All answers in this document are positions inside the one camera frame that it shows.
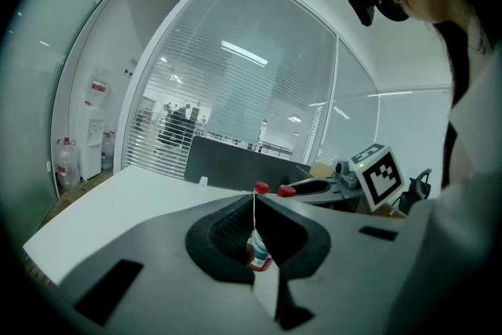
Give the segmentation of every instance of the glass partition wall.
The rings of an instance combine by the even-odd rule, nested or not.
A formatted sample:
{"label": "glass partition wall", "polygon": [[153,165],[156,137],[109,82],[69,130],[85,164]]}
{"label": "glass partition wall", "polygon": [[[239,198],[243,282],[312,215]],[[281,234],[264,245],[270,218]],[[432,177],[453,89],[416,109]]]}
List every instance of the glass partition wall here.
{"label": "glass partition wall", "polygon": [[[371,80],[340,42],[333,92],[336,36],[295,1],[185,0],[162,25],[122,109],[116,166],[183,178],[195,136],[330,165],[373,142]],[[351,124],[338,122],[336,110],[352,114]],[[349,147],[353,129],[365,133]]]}
{"label": "glass partition wall", "polygon": [[16,249],[56,201],[49,146],[54,92],[95,8],[96,0],[22,0],[2,38],[0,208]]}

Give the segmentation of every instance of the black slot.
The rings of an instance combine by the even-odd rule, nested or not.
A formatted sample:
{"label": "black slot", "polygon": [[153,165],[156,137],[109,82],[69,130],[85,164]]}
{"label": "black slot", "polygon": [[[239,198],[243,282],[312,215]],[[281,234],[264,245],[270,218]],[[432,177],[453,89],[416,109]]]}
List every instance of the black slot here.
{"label": "black slot", "polygon": [[327,191],[329,183],[327,180],[307,180],[292,187],[296,190],[297,195],[310,195]]}
{"label": "black slot", "polygon": [[253,198],[231,211],[209,229],[216,249],[233,260],[246,264],[246,243],[253,231]]}
{"label": "black slot", "polygon": [[75,310],[104,326],[142,268],[143,265],[137,262],[120,260],[75,304]]}
{"label": "black slot", "polygon": [[289,291],[288,282],[282,278],[279,281],[275,321],[287,331],[313,319],[314,314],[311,311],[296,305]]}
{"label": "black slot", "polygon": [[[307,243],[307,230],[298,221],[262,202],[260,196],[256,198],[256,229],[275,263],[282,268],[282,263],[299,253]],[[309,262],[302,260],[302,265],[309,265]]]}
{"label": "black slot", "polygon": [[359,229],[359,233],[363,233],[368,236],[373,236],[374,238],[388,240],[393,242],[398,235],[397,231],[388,231],[386,229],[374,228],[372,226],[365,226]]}

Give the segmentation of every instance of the small bottle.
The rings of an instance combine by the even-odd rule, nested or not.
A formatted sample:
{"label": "small bottle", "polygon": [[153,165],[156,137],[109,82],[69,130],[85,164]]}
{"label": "small bottle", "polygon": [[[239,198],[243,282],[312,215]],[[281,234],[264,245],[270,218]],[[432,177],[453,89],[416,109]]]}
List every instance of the small bottle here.
{"label": "small bottle", "polygon": [[256,229],[256,220],[254,216],[256,194],[266,194],[267,191],[268,184],[260,181],[255,184],[253,192],[253,225],[255,228],[251,232],[251,236],[246,244],[246,252],[253,258],[251,262],[248,263],[248,267],[253,271],[266,271],[270,267],[270,264],[272,264],[272,257],[267,251],[267,247]]}
{"label": "small bottle", "polygon": [[111,169],[113,167],[114,150],[114,133],[111,131],[103,133],[103,145],[101,148],[101,169]]}
{"label": "small bottle", "polygon": [[56,143],[56,171],[57,181],[64,191],[70,190],[80,183],[78,171],[78,149],[74,141],[68,137]]}
{"label": "small bottle", "polygon": [[272,264],[272,256],[256,229],[253,230],[246,248],[253,249],[253,260],[248,264],[253,271],[266,271]]}

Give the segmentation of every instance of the ceiling light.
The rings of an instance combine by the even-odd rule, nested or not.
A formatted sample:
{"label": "ceiling light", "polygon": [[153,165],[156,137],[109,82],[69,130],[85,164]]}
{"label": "ceiling light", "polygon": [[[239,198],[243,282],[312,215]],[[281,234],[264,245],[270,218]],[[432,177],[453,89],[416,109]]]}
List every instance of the ceiling light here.
{"label": "ceiling light", "polygon": [[402,91],[400,93],[375,93],[373,95],[367,95],[367,97],[370,97],[370,96],[386,96],[386,95],[402,95],[402,94],[405,94],[405,93],[413,93],[413,91]]}
{"label": "ceiling light", "polygon": [[265,60],[263,57],[259,57],[254,53],[251,53],[249,50],[245,50],[227,41],[221,41],[221,49],[252,61],[255,64],[260,65],[261,67],[264,67],[268,63],[268,60]]}
{"label": "ceiling light", "polygon": [[335,112],[338,114],[338,115],[342,115],[344,116],[347,120],[350,119],[347,114],[345,114],[344,111],[341,111],[340,109],[338,109],[338,107],[334,106],[333,109],[335,110]]}

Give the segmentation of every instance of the red label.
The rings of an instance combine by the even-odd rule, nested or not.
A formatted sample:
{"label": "red label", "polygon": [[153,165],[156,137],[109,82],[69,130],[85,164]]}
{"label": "red label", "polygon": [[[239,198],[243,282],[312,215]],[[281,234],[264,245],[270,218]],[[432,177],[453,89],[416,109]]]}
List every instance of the red label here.
{"label": "red label", "polygon": [[248,264],[248,267],[250,267],[253,271],[266,271],[272,264],[272,257],[269,257],[265,260],[264,264],[261,267],[257,267],[254,264]]}
{"label": "red label", "polygon": [[102,93],[104,93],[107,90],[106,87],[100,86],[99,84],[95,84],[95,83],[93,83],[92,88],[95,89],[96,91],[100,91]]}

